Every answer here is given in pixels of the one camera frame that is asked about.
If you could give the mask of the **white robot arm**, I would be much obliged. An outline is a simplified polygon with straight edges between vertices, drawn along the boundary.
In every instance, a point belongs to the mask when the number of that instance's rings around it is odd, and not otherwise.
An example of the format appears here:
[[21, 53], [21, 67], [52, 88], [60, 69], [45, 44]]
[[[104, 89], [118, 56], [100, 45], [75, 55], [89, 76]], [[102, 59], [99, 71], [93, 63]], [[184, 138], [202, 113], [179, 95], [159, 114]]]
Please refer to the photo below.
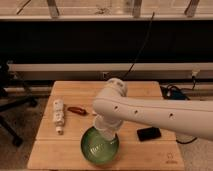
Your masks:
[[109, 79], [94, 98], [94, 126], [111, 140], [124, 121], [132, 121], [213, 141], [213, 101], [150, 100], [126, 96], [127, 85]]

